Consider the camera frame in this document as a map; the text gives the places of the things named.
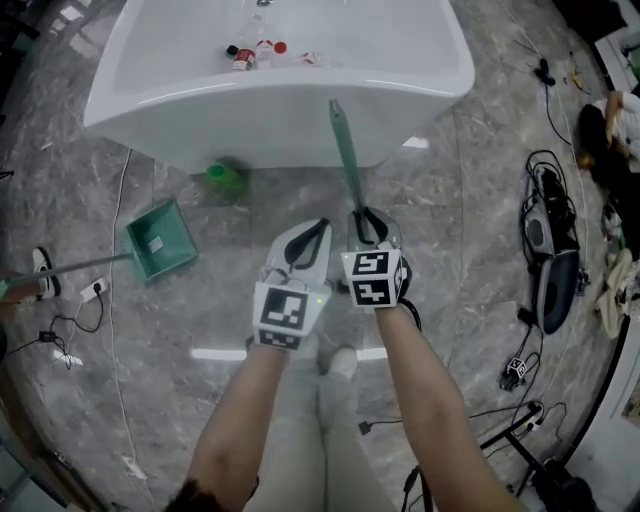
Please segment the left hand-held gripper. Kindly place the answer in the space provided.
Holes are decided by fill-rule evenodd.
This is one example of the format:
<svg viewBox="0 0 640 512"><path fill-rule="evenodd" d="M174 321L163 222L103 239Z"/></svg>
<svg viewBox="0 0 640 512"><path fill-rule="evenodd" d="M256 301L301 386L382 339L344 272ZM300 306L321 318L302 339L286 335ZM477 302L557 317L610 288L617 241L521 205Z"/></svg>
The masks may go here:
<svg viewBox="0 0 640 512"><path fill-rule="evenodd" d="M328 280L332 226L318 218L273 241L254 288L253 341L297 350L332 294Z"/></svg>

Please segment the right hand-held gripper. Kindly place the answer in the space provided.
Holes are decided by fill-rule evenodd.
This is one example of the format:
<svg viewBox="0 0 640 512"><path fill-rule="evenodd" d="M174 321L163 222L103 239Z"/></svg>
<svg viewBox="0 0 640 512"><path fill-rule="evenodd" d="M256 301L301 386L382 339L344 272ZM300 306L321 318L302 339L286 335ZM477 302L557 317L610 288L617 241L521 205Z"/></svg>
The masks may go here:
<svg viewBox="0 0 640 512"><path fill-rule="evenodd" d="M344 283L357 308L394 307L408 290L400 227L375 208L366 207L363 215L352 212L348 218L347 250L341 254ZM372 245L367 245L368 232Z"/></svg>

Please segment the green broom with metal handle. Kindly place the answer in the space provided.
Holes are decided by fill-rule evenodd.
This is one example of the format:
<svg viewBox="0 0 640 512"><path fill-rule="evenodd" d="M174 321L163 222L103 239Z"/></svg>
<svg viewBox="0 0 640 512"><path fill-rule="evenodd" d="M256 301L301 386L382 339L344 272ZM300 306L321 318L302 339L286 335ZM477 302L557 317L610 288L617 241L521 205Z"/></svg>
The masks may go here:
<svg viewBox="0 0 640 512"><path fill-rule="evenodd" d="M329 101L329 117L340 153L345 181L354 203L354 212L363 215L365 209L359 170L348 119L337 99Z"/></svg>

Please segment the person's left forearm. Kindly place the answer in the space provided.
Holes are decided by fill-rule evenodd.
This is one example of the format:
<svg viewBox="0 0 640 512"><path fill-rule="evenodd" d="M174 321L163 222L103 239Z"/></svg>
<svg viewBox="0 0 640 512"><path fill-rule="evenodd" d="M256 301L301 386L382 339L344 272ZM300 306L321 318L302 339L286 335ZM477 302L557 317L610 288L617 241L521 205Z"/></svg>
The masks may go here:
<svg viewBox="0 0 640 512"><path fill-rule="evenodd" d="M227 512L241 512L249 500L287 362L283 350L252 346L196 443L187 479Z"/></svg>

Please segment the person's right forearm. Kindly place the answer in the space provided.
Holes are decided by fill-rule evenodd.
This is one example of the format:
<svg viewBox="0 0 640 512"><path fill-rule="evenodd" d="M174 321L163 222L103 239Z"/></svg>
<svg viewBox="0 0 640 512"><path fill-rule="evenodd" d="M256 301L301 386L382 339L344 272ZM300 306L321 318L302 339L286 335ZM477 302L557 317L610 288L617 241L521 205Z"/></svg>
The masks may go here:
<svg viewBox="0 0 640 512"><path fill-rule="evenodd" d="M463 396L405 310L375 311L406 437L438 512L526 512L475 437Z"/></svg>

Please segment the black metal stand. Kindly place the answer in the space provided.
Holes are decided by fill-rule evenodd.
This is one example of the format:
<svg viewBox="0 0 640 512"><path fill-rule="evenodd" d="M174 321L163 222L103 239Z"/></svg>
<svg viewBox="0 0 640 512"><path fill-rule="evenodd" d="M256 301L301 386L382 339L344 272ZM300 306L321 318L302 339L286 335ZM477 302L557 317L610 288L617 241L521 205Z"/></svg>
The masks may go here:
<svg viewBox="0 0 640 512"><path fill-rule="evenodd" d="M527 432L524 424L531 416L530 405L527 412L518 420L480 444L482 450L504 441L505 444L494 449L489 455L497 454L505 448L513 448L527 463L527 471L516 491L512 494L517 498L523 496L524 490L532 487L538 499L544 505L544 512L599 512L594 494L589 484L581 477L573 476L566 469L565 464L554 457L544 462L538 460L522 443Z"/></svg>

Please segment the green plastic bottle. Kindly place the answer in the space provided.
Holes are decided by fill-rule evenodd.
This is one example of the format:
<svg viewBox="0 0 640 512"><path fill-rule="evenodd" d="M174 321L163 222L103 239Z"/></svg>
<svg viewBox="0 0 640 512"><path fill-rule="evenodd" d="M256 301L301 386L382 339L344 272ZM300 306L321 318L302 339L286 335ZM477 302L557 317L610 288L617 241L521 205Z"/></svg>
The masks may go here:
<svg viewBox="0 0 640 512"><path fill-rule="evenodd" d="M216 160L206 168L204 176L220 199L238 200L246 193L245 173L233 160Z"/></svg>

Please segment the person's right white shoe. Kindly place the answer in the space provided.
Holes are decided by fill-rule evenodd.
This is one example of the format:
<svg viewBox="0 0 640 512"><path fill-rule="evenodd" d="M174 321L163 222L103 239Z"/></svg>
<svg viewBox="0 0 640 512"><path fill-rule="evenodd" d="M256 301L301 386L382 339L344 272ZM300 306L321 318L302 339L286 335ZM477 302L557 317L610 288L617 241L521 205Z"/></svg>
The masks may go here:
<svg viewBox="0 0 640 512"><path fill-rule="evenodd" d="M332 356L329 363L328 374L350 381L354 376L357 365L357 351L353 347L344 346Z"/></svg>

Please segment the white bathtub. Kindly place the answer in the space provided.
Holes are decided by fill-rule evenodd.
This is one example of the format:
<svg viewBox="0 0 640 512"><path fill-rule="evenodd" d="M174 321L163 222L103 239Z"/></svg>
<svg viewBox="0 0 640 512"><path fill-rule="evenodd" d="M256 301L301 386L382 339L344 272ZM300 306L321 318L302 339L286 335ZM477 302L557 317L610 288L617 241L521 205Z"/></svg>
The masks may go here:
<svg viewBox="0 0 640 512"><path fill-rule="evenodd" d="M245 34L284 41L286 68L234 72ZM300 66L322 52L330 67ZM104 49L85 127L191 174L337 167L329 117L346 113L372 167L467 94L472 57L449 0L127 0Z"/></svg>

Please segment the person's light grey trousers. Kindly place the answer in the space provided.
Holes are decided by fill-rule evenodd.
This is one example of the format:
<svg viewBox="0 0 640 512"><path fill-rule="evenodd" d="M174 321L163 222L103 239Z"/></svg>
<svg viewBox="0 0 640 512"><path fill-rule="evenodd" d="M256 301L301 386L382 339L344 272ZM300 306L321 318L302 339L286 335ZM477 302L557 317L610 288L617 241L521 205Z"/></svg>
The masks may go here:
<svg viewBox="0 0 640 512"><path fill-rule="evenodd" d="M397 512L359 436L352 379L321 374L317 359L292 358L244 512Z"/></svg>

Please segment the clear bottle red label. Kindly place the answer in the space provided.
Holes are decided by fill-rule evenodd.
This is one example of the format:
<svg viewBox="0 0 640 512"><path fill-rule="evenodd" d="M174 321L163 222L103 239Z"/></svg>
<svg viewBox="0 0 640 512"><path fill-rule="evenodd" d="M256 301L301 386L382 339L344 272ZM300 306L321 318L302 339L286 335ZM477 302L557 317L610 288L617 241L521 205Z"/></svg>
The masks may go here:
<svg viewBox="0 0 640 512"><path fill-rule="evenodd" d="M255 67L256 44L257 37L254 34L245 34L233 43L236 47L232 64L234 72L251 71Z"/></svg>

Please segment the small black gripper device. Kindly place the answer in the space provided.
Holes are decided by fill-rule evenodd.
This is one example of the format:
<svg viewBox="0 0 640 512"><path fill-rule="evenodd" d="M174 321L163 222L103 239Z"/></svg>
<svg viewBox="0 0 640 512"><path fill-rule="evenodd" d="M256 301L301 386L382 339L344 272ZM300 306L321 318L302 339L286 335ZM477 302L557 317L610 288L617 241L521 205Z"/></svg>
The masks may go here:
<svg viewBox="0 0 640 512"><path fill-rule="evenodd" d="M518 387L527 372L527 365L524 360L513 357L501 373L499 387L507 392Z"/></svg>

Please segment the green long-handled dustpan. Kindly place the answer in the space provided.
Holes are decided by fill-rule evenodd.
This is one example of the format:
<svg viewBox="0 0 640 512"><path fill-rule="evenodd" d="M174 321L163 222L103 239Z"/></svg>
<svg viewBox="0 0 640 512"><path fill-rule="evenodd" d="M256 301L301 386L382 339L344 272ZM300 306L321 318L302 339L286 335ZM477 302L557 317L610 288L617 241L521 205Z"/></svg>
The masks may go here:
<svg viewBox="0 0 640 512"><path fill-rule="evenodd" d="M175 200L168 200L130 222L121 233L124 252L57 266L52 269L0 280L0 298L12 288L86 268L126 261L135 277L147 282L193 261L198 251Z"/></svg>

